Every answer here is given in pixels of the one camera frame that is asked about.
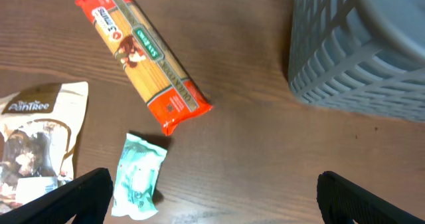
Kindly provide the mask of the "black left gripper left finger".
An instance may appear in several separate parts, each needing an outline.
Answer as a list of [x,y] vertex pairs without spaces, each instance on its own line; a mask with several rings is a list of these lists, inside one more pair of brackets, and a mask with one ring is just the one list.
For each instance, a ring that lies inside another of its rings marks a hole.
[[1,216],[1,223],[104,222],[113,194],[109,170],[96,168]]

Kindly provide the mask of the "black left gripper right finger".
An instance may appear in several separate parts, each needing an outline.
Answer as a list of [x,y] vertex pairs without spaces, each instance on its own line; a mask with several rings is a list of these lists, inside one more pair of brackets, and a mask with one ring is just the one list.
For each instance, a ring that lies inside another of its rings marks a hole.
[[317,203],[325,224],[424,224],[332,171],[318,176]]

